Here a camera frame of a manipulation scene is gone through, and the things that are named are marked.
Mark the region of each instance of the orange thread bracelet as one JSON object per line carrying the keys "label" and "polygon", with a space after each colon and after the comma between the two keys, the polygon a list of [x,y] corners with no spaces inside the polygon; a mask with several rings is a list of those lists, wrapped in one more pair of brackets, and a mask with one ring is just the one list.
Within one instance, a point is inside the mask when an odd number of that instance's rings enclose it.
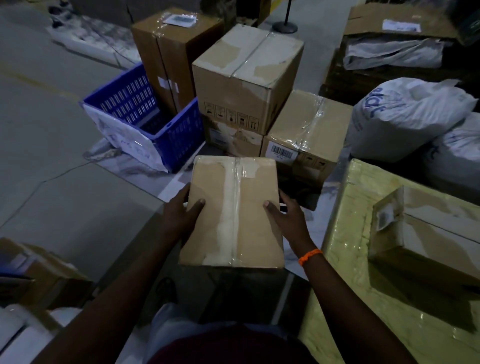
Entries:
{"label": "orange thread bracelet", "polygon": [[305,262],[311,257],[316,254],[323,254],[323,252],[320,249],[313,249],[309,251],[307,254],[305,254],[302,258],[299,259],[299,264],[301,267],[305,264]]}

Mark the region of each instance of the person's left hand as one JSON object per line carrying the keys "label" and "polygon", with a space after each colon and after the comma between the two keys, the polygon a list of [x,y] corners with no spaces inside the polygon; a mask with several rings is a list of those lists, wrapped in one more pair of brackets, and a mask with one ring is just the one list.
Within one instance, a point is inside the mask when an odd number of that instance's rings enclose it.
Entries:
{"label": "person's left hand", "polygon": [[198,215],[205,206],[205,200],[200,199],[187,211],[183,202],[186,200],[189,190],[190,183],[186,184],[170,202],[166,203],[163,209],[161,231],[164,234],[165,241],[172,247],[178,240],[181,240],[182,244],[187,242],[195,227]]}

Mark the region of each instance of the finger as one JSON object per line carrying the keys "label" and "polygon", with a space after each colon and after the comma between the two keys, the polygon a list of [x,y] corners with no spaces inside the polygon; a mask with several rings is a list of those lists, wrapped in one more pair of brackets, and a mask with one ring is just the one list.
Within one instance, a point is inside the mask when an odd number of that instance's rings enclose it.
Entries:
{"label": "finger", "polygon": [[290,211],[291,208],[295,207],[295,200],[292,200],[290,197],[287,196],[285,192],[282,190],[278,190],[280,192],[280,197],[282,198],[285,205],[287,205],[287,209]]}
{"label": "finger", "polygon": [[275,222],[278,224],[280,219],[283,218],[283,214],[278,210],[278,208],[274,205],[274,203],[270,202],[270,201],[265,201],[264,202],[264,207],[272,215]]}
{"label": "finger", "polygon": [[187,211],[187,214],[189,215],[190,218],[196,221],[198,218],[198,215],[200,215],[204,206],[205,206],[205,200],[201,198],[200,200],[195,202],[195,205],[193,205],[190,210]]}
{"label": "finger", "polygon": [[175,201],[181,201],[183,203],[189,191],[190,191],[190,182],[188,182],[180,191],[178,191],[177,195],[174,198],[172,198],[172,200],[175,199]]}

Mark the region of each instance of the metal stand base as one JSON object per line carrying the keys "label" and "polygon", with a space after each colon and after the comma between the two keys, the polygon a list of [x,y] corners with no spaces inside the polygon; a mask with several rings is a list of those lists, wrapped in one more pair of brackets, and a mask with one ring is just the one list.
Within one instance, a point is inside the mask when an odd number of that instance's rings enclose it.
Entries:
{"label": "metal stand base", "polygon": [[283,33],[283,34],[291,34],[295,33],[299,28],[290,22],[276,22],[273,23],[272,29],[278,33]]}

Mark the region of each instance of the gray floor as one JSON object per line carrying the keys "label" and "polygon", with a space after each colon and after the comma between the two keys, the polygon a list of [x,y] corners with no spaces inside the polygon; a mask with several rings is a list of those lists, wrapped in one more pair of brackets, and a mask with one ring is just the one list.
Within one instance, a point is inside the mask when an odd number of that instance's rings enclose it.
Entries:
{"label": "gray floor", "polygon": [[[318,92],[355,2],[293,1],[294,36],[305,41],[296,88]],[[283,20],[286,8],[284,1],[261,27]],[[52,43],[49,24],[42,3],[0,0],[0,236],[48,248],[100,281],[161,202],[85,164],[82,153],[100,134],[77,102],[121,70]],[[183,282],[181,299],[213,289],[205,272],[175,267],[170,259],[163,275]],[[200,301],[190,304],[193,316]]]}

